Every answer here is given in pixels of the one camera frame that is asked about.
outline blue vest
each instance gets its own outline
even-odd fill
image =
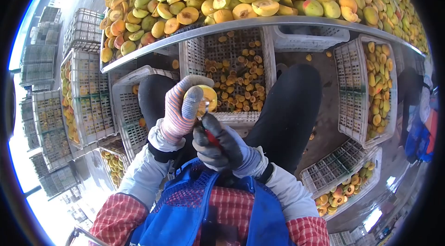
[[[191,246],[201,223],[209,215],[209,199],[219,173],[195,158],[165,184],[156,207],[137,227],[130,245]],[[233,188],[255,194],[247,245],[295,245],[289,237],[281,204],[276,195],[252,177],[240,179]]]

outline work glove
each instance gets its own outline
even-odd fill
[[[208,138],[210,132],[219,145]],[[207,113],[193,129],[193,147],[198,158],[210,169],[217,172],[232,170],[237,177],[256,175],[261,161],[261,154],[248,146],[238,133],[220,123],[213,115]]]
[[[190,75],[165,94],[165,117],[159,130],[164,140],[172,145],[177,145],[184,135],[192,132],[203,98],[203,89],[197,85],[213,87],[214,82],[204,76]]]

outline knee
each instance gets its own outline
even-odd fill
[[[321,86],[320,73],[311,65],[292,65],[286,73],[288,73],[288,76],[295,82],[303,82],[305,85]]]
[[[139,83],[139,89],[150,89],[152,87],[163,87],[163,86],[174,86],[175,82],[173,79],[160,75],[160,74],[151,74],[145,77],[140,83]]]

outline black pants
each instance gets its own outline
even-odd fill
[[[409,106],[420,104],[420,93],[423,87],[423,76],[412,67],[405,68],[397,77],[397,102],[403,102],[402,133],[399,145],[405,148],[408,139]]]
[[[147,127],[165,114],[165,94],[175,85],[170,78],[150,75],[139,85],[139,104]],[[318,71],[310,65],[293,65],[270,89],[258,121],[245,138],[246,144],[262,146],[269,162],[294,173],[317,119],[322,86]],[[178,164],[196,156],[186,135],[186,154]]]

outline striped knit glove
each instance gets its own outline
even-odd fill
[[[177,145],[193,129],[199,103],[203,98],[203,90],[196,87],[197,85],[213,87],[214,82],[204,76],[186,76],[165,95],[165,117],[160,133],[172,145]]]

